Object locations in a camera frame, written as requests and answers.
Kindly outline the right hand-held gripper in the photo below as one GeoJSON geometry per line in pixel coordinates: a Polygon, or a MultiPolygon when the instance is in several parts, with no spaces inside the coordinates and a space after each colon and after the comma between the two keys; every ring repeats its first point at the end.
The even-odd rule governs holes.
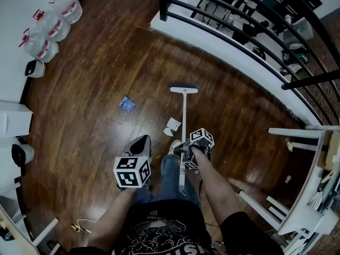
{"type": "Polygon", "coordinates": [[[174,154],[183,154],[182,162],[188,169],[198,169],[191,147],[198,148],[210,160],[211,149],[215,145],[213,136],[204,128],[190,133],[190,138],[173,149],[174,154]]]}

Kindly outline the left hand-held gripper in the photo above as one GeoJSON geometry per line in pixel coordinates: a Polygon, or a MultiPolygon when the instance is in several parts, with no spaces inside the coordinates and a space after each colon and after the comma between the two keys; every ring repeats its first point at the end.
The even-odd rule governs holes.
{"type": "Polygon", "coordinates": [[[147,156],[116,157],[113,172],[120,190],[150,189],[152,158],[147,156]]]}

